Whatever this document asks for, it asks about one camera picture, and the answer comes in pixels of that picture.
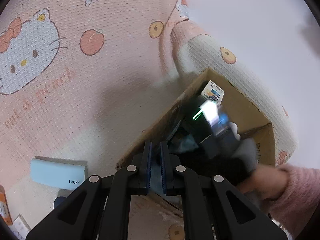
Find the person's right hand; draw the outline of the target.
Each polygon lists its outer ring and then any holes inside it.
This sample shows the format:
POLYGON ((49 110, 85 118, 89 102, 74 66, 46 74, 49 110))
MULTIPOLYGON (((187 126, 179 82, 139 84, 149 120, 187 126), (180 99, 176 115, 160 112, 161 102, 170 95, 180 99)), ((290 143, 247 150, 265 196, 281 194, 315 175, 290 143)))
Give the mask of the person's right hand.
POLYGON ((276 167, 258 165, 249 178, 237 186, 241 193, 256 192, 262 199, 278 199, 289 183, 289 173, 276 167))

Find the pink sleeve right forearm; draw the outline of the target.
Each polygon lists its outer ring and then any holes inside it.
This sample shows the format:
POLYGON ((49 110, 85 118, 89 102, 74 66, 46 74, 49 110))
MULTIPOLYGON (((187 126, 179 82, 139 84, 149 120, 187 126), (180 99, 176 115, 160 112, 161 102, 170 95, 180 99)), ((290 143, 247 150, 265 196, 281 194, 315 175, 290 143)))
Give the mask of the pink sleeve right forearm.
POLYGON ((303 231, 319 205, 319 169, 278 166, 289 175, 282 195, 270 202, 270 214, 294 238, 303 231))

